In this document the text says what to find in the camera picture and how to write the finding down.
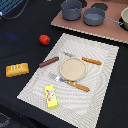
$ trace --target plate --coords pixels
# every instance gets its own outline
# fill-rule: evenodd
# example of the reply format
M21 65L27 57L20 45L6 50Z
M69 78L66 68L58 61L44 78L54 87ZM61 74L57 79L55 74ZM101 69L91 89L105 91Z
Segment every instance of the plate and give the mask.
M59 71L64 79L77 81L85 77L87 66L83 60L70 57L60 64Z

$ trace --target red tomato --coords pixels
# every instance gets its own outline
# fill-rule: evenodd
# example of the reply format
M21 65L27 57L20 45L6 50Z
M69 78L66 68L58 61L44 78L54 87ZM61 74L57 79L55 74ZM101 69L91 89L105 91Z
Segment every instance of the red tomato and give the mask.
M39 40L44 45L48 45L50 43L50 38L47 35L41 35Z

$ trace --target gray pot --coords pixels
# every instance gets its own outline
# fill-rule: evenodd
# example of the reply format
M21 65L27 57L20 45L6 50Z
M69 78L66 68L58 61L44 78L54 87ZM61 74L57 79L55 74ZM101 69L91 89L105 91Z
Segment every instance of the gray pot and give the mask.
M62 15L66 20L77 20L81 17L82 3L77 0L67 0L61 4Z

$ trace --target knife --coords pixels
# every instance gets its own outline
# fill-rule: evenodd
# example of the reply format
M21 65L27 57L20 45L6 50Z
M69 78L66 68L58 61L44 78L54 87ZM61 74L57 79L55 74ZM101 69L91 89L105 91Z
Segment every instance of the knife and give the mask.
M88 58L85 58L85 57L80 57L80 56L76 56L76 55L72 55L72 54L69 54L69 53L66 53L66 52L62 52L63 54L67 55L67 56L70 56L70 57L77 57L77 58L80 58L86 62L89 62L89 63L93 63L93 64L97 64L97 65L101 65L102 63L100 61L97 61L97 60L92 60L92 59L88 59Z
M53 73L49 73L48 76L49 76L51 79L55 80L55 81L65 82L65 83L67 83L67 84L69 84L69 85L71 85L71 86L73 86L73 87L76 87L76 88L78 88L78 89L81 89L81 90L83 90L83 91L86 91L86 92L90 91L88 87L85 87L85 86L83 86L83 85L77 84L77 83L75 83L75 82L73 82L73 81L64 80L64 79L62 79L60 76L57 76L57 75L55 75L55 74L53 74Z

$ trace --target black table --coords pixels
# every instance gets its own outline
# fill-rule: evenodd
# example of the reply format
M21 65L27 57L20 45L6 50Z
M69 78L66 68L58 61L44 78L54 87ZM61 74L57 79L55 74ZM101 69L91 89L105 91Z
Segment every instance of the black table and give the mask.
M52 50L62 33L67 33L119 47L96 128L128 128L128 45L51 26L63 1L30 0L17 19L0 20L0 104L50 128L75 128L17 99L39 63ZM15 15L22 7L19 6L17 11L13 10L7 16ZM51 38L47 46L39 42L43 34ZM7 78L6 66L20 63L28 63L30 73Z

